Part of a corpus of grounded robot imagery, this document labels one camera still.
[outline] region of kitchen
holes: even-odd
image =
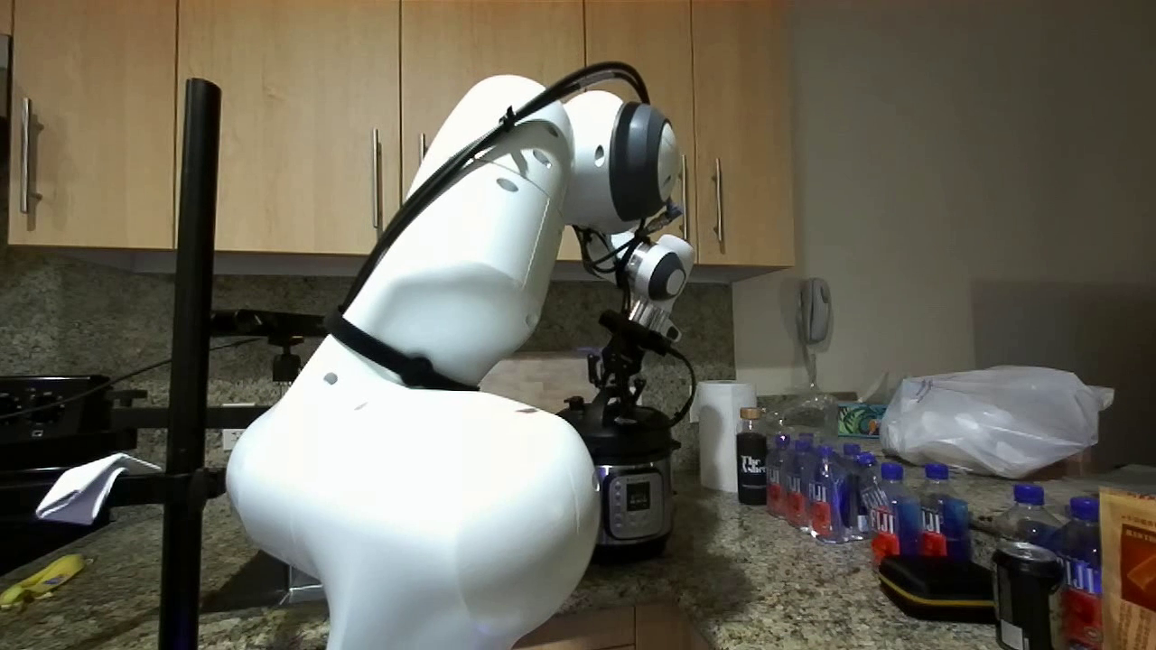
[[[798,388],[793,297],[798,274],[821,274],[834,292],[825,385],[992,360],[1152,385],[1141,360],[1156,356],[1156,10],[1141,0],[795,0],[788,13],[798,261],[734,285],[701,274],[676,310],[699,375]],[[5,245],[0,372],[132,372],[166,356],[175,280],[144,261],[128,266]],[[330,314],[345,289],[324,274],[265,274],[223,278],[219,298]],[[605,338],[598,310],[611,298],[605,285],[560,280],[528,355],[493,385],[541,406],[585,388],[575,347]],[[269,347],[212,355],[212,400],[270,400],[269,356]],[[143,385],[164,397],[164,375]],[[1145,404],[1105,420],[1125,422],[1105,429],[1101,461],[1152,452],[1134,432],[1152,422]],[[678,435],[676,461],[692,464],[692,432]]]

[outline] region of paper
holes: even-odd
[[[73,464],[41,497],[37,516],[79,527],[93,522],[121,474],[158,474],[158,464],[125,452]]]

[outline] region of yellow object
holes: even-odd
[[[87,571],[85,556],[60,556],[43,564],[37,575],[0,592],[0,611],[23,611],[26,604],[49,598],[56,589]]]

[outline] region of black strap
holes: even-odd
[[[386,347],[381,338],[373,338],[368,332],[362,332],[357,325],[351,325],[347,319],[333,320],[333,338],[347,341],[355,355],[386,363],[391,372],[400,375],[404,385],[424,385],[424,388],[479,388],[465,381],[457,381],[447,375],[441,375],[432,356],[414,356],[399,347]]]

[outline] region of white wall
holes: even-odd
[[[1156,285],[1152,0],[793,10],[798,272],[834,292],[825,385],[977,363],[977,332],[1000,327],[984,285]],[[803,381],[793,280],[734,285],[738,375],[764,394]]]

